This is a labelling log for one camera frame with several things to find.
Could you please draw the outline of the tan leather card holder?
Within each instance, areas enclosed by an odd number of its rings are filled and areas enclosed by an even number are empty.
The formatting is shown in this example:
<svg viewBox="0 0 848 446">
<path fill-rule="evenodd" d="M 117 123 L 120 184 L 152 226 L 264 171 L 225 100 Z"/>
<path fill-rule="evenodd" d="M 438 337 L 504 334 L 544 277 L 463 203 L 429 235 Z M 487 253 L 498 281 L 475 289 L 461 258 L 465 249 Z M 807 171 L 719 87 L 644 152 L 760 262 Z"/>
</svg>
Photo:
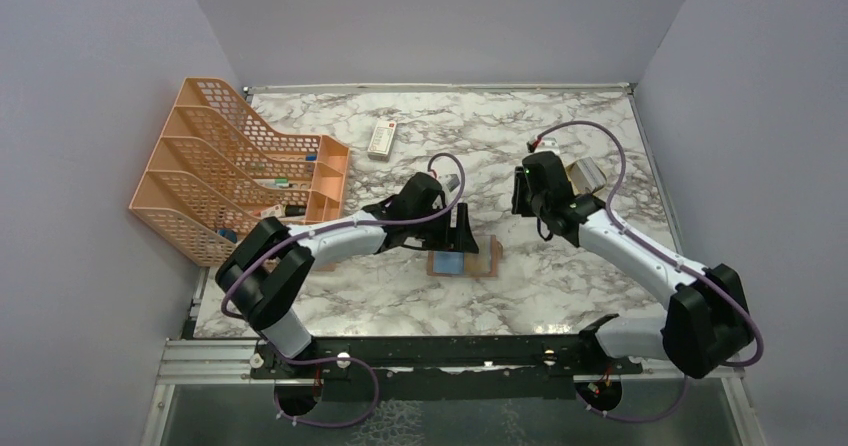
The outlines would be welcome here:
<svg viewBox="0 0 848 446">
<path fill-rule="evenodd" d="M 503 246 L 495 235 L 477 240 L 480 251 L 430 252 L 426 274 L 435 277 L 494 278 L 498 276 L 498 265 L 503 257 Z"/>
</svg>

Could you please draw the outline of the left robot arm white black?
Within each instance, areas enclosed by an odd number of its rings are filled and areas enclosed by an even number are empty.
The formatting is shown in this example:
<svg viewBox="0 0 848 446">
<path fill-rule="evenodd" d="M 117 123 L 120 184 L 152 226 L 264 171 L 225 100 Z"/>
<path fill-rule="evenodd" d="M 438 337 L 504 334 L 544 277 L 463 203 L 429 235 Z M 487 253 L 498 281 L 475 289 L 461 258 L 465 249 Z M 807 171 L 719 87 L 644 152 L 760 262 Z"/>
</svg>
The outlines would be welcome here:
<svg viewBox="0 0 848 446">
<path fill-rule="evenodd" d="M 261 220 L 215 274 L 224 308 L 237 314 L 276 349 L 276 362 L 298 377 L 313 367 L 312 334 L 293 310 L 314 270 L 358 256 L 405 248 L 476 253 L 461 202 L 464 173 L 435 177 L 418 172 L 402 190 L 347 217 L 313 225 L 287 226 Z"/>
</svg>

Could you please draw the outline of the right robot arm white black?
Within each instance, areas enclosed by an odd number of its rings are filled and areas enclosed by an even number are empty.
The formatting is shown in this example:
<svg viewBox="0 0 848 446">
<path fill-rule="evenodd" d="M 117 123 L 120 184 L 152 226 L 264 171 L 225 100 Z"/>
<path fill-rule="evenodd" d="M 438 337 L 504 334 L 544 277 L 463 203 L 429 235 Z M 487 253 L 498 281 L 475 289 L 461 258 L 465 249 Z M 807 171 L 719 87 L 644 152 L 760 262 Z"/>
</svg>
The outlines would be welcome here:
<svg viewBox="0 0 848 446">
<path fill-rule="evenodd" d="M 610 315 L 580 332 L 579 364 L 600 373 L 616 359 L 671 362 L 700 379 L 755 342 L 739 274 L 704 266 L 631 228 L 592 194 L 577 195 L 551 151 L 525 157 L 514 169 L 512 212 L 533 217 L 540 237 L 561 237 L 615 266 L 662 306 L 660 317 Z"/>
</svg>

